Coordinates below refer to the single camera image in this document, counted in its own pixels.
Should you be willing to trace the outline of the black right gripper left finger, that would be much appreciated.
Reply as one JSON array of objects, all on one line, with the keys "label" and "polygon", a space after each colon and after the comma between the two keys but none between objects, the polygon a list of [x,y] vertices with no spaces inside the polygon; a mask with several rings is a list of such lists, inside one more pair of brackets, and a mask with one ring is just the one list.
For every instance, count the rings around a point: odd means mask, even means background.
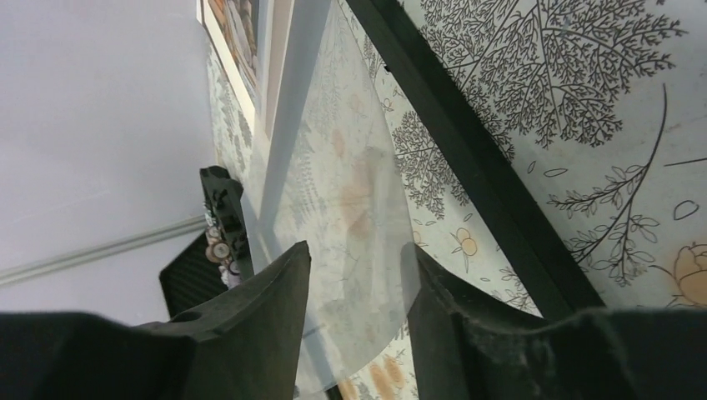
[{"label": "black right gripper left finger", "polygon": [[297,242],[237,287],[167,322],[3,313],[4,399],[291,399],[311,257]]}]

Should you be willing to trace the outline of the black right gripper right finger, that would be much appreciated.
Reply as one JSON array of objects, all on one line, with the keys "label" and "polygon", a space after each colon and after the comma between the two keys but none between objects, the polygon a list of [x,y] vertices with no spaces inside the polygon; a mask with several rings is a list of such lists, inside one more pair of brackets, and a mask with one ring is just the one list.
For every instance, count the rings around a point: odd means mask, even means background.
[{"label": "black right gripper right finger", "polygon": [[591,308],[551,322],[465,282],[416,245],[408,325],[422,399],[703,399],[703,310]]}]

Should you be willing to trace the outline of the black picture frame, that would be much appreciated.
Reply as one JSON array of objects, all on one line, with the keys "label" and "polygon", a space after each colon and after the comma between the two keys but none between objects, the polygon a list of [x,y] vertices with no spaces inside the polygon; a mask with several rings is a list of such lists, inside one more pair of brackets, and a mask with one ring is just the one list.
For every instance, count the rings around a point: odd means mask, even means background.
[{"label": "black picture frame", "polygon": [[538,310],[560,320],[604,308],[599,294],[396,1],[350,1]]}]

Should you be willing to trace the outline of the clear acrylic sheet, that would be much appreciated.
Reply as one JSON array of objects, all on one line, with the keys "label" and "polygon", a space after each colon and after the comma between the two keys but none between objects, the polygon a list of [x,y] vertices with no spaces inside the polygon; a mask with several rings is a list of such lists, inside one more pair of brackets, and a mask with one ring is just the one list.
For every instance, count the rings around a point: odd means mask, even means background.
[{"label": "clear acrylic sheet", "polygon": [[311,257],[295,396],[313,399],[393,340],[418,288],[412,229],[382,104],[343,1],[296,1],[270,138],[253,146],[256,270]]}]

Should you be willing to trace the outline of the cat photo print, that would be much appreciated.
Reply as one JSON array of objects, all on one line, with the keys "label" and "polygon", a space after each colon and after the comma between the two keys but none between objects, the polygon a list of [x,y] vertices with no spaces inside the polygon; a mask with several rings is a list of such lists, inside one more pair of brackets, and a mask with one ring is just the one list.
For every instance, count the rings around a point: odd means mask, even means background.
[{"label": "cat photo print", "polygon": [[207,1],[243,85],[253,104],[258,85],[258,0]]}]

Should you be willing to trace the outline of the white mat board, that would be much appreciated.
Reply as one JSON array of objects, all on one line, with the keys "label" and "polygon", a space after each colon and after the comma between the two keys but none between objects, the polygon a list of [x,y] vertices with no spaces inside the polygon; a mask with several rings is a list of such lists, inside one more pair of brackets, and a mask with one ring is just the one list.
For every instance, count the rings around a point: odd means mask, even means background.
[{"label": "white mat board", "polygon": [[260,1],[258,18],[258,85],[257,103],[253,104],[236,67],[229,57],[221,33],[217,31],[214,15],[207,1],[198,2],[198,20],[202,23],[216,52],[226,78],[234,91],[248,126],[265,135],[273,136],[273,125],[278,95],[282,84],[288,36],[293,16],[293,1]]}]

